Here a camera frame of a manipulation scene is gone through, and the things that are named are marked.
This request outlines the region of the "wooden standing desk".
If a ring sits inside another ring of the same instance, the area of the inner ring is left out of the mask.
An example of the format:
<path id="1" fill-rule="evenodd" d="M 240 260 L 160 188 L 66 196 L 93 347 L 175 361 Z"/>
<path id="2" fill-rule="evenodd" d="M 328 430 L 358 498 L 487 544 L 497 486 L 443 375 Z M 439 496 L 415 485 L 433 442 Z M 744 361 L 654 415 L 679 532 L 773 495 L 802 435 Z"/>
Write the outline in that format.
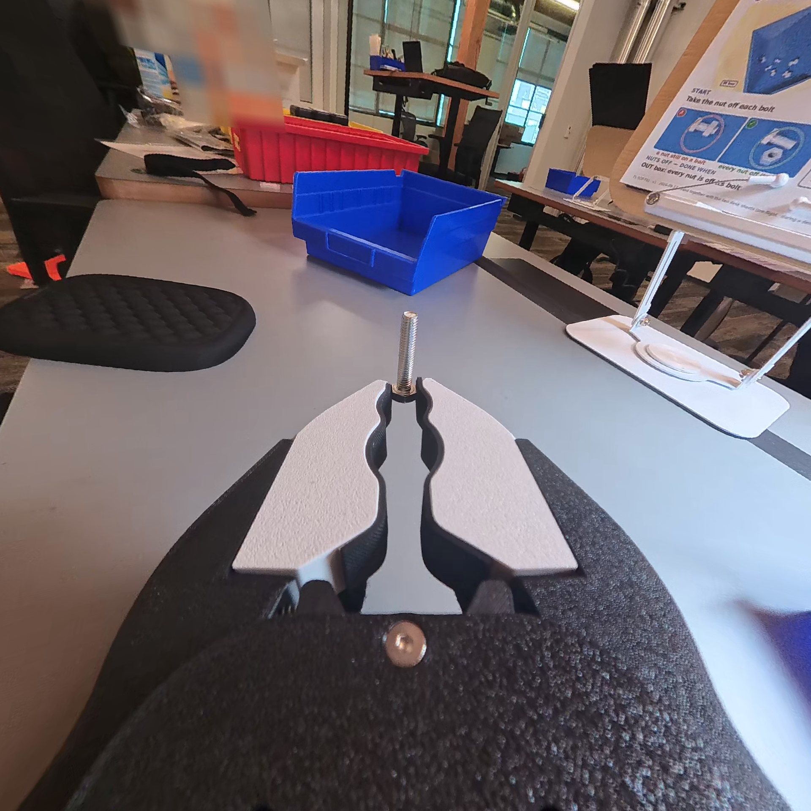
<path id="1" fill-rule="evenodd" d="M 377 93 L 395 96 L 392 121 L 392 136 L 400 137 L 400 123 L 405 98 L 422 98 L 440 95 L 450 99 L 449 111 L 445 120 L 444 135 L 453 137 L 457 128 L 457 117 L 462 101 L 497 100 L 499 93 L 483 87 L 464 84 L 446 77 L 408 71 L 375 71 L 366 69 L 365 76 L 371 77 Z"/>

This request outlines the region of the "black computer monitor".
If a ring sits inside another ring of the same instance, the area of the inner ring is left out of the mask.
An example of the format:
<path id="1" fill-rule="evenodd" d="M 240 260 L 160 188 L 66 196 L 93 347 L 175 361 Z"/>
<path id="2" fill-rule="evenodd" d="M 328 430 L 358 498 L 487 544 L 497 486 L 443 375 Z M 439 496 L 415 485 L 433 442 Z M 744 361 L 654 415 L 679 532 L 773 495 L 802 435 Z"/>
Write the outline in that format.
<path id="1" fill-rule="evenodd" d="M 591 124 L 634 131 L 643 117 L 651 63 L 595 63 L 589 69 Z"/>

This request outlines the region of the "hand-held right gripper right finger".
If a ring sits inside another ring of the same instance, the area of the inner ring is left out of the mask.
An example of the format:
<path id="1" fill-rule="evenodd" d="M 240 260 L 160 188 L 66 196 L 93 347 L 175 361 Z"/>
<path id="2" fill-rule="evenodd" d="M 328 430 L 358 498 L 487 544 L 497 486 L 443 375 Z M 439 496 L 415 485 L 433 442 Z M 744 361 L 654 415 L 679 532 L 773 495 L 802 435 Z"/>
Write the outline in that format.
<path id="1" fill-rule="evenodd" d="M 454 591 L 495 579 L 569 575 L 577 560 L 515 436 L 431 378 L 420 379 L 421 548 Z"/>

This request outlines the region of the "black backpack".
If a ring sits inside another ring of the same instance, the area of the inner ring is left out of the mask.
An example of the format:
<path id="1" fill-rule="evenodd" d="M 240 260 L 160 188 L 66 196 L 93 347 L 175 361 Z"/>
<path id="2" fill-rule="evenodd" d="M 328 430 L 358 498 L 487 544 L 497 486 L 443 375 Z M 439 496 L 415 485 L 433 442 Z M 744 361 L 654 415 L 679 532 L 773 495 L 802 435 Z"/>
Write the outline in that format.
<path id="1" fill-rule="evenodd" d="M 441 68 L 434 69 L 431 75 L 486 90 L 492 87 L 492 80 L 487 75 L 460 62 L 445 62 Z"/>

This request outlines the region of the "printed instruction sheet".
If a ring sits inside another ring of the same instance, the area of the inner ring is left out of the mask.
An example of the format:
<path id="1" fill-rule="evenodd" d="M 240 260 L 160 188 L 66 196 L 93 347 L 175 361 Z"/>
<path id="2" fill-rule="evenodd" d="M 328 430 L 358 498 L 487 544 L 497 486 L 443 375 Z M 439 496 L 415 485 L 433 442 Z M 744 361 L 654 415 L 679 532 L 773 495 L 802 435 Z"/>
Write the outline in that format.
<path id="1" fill-rule="evenodd" d="M 730 200 L 747 177 L 788 179 L 754 186 L 752 211 L 809 199 L 809 2 L 736 2 L 701 52 L 623 175 L 646 191 L 682 189 Z"/>

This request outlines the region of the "red plastic bin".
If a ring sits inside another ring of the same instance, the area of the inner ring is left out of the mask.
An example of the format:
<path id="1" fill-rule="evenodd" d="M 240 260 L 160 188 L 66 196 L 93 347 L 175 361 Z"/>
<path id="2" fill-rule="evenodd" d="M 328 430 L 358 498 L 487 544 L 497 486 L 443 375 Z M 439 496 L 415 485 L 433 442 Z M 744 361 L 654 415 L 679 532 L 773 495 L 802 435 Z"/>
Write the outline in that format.
<path id="1" fill-rule="evenodd" d="M 427 147 L 380 131 L 284 116 L 271 127 L 231 128 L 234 155 L 251 180 L 291 184 L 307 171 L 403 169 L 416 171 Z"/>

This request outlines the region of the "black mesh office chair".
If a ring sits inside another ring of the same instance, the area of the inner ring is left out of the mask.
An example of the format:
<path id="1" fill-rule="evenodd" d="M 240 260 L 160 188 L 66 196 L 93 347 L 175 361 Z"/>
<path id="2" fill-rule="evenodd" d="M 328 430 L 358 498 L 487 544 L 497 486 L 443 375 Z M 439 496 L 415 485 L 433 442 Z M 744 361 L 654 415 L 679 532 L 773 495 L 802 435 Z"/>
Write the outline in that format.
<path id="1" fill-rule="evenodd" d="M 72 261 L 101 195 L 100 138 L 113 111 L 48 2 L 1 2 L 1 191 L 34 282 L 45 263 Z"/>

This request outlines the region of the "black wrist rest pad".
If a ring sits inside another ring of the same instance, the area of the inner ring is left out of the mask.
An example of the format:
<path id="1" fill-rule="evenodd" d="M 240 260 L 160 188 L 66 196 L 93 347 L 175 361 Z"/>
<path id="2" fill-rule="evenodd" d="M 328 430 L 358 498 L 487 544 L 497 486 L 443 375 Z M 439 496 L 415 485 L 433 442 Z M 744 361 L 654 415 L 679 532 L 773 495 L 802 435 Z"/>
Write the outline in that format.
<path id="1" fill-rule="evenodd" d="M 155 372 L 216 367 L 256 327 L 246 299 L 170 280 L 68 277 L 1 309 L 1 350 L 31 359 Z"/>

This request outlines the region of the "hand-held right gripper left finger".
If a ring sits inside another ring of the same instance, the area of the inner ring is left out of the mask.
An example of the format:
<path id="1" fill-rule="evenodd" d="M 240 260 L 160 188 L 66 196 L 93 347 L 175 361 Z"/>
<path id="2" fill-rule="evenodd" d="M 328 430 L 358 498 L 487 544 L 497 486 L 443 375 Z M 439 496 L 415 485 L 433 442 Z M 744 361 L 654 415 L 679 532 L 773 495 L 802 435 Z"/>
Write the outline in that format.
<path id="1" fill-rule="evenodd" d="M 289 446 L 248 529 L 234 571 L 287 575 L 299 586 L 326 581 L 336 592 L 366 576 L 350 545 L 380 515 L 380 478 L 367 449 L 384 429 L 390 386 L 375 380 L 313 418 Z"/>

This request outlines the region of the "light wooden board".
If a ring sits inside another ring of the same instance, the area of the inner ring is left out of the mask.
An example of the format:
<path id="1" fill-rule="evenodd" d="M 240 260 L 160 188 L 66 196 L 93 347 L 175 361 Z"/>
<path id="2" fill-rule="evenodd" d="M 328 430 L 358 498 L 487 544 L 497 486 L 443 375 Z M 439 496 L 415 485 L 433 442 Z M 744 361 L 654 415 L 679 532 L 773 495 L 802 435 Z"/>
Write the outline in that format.
<path id="1" fill-rule="evenodd" d="M 220 192 L 193 177 L 154 177 L 146 174 L 144 161 L 128 149 L 129 144 L 151 144 L 180 147 L 181 144 L 159 127 L 133 127 L 125 124 L 114 144 L 125 148 L 108 150 L 96 169 L 96 184 L 107 199 L 129 199 L 148 202 L 203 204 L 228 208 L 231 203 Z M 290 209 L 292 185 L 260 182 L 242 174 L 209 174 L 211 182 L 232 191 L 250 208 Z"/>

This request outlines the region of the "thin steel screw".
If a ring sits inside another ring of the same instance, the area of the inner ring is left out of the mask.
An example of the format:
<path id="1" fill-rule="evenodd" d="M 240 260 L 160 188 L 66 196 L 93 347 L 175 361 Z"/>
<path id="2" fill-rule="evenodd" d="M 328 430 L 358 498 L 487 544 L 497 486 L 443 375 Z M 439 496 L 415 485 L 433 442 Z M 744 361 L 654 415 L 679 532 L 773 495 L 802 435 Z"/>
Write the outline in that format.
<path id="1" fill-rule="evenodd" d="M 419 317 L 407 310 L 400 322 L 400 344 L 398 352 L 397 379 L 392 391 L 402 397 L 414 394 L 414 356 Z"/>

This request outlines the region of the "white document stand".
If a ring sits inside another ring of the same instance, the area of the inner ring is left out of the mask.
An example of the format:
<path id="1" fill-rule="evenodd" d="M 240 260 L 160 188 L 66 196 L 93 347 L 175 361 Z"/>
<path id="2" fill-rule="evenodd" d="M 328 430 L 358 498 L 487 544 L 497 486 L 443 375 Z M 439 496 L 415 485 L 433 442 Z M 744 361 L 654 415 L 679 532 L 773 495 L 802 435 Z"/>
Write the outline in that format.
<path id="1" fill-rule="evenodd" d="M 755 198 L 749 188 L 781 188 L 788 179 L 784 174 L 747 177 L 745 191 L 732 195 L 730 200 L 710 196 L 708 190 L 712 183 L 718 183 L 718 179 L 699 184 L 697 196 L 686 195 L 682 189 L 674 188 L 646 191 L 622 182 L 632 160 L 735 3 L 715 3 L 613 171 L 612 197 L 624 212 L 646 213 L 662 218 L 669 227 L 674 226 L 642 302 L 632 317 L 606 316 L 586 320 L 566 326 L 565 331 L 581 346 L 710 425 L 727 434 L 752 439 L 789 408 L 780 394 L 760 380 L 809 331 L 809 318 L 763 368 L 733 370 L 656 330 L 650 322 L 649 311 L 654 293 L 664 280 L 688 230 L 704 231 L 742 248 L 755 248 L 809 266 L 809 199 L 793 199 L 776 212 L 745 208 L 745 204 L 754 202 Z"/>

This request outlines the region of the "wooden office desk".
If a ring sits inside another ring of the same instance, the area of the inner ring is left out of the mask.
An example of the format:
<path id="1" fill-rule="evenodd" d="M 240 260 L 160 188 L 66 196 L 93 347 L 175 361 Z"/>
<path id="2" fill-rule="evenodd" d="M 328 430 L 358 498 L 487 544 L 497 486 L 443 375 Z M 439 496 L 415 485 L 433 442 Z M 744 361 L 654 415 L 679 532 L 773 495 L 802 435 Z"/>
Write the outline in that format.
<path id="1" fill-rule="evenodd" d="M 589 206 L 580 198 L 549 189 L 534 189 L 520 182 L 497 180 L 496 188 L 509 193 L 509 211 L 525 220 L 520 246 L 531 249 L 539 226 L 600 248 L 617 261 L 611 293 L 632 302 L 643 282 L 642 271 L 653 269 L 671 230 L 662 222 L 635 218 L 616 208 Z M 709 336 L 708 324 L 724 299 L 733 299 L 780 321 L 800 327 L 809 318 L 809 266 L 753 253 L 714 235 L 686 231 L 674 265 L 654 295 L 650 313 L 659 316 L 698 261 L 722 267 L 709 291 L 685 320 L 681 330 L 691 337 Z"/>

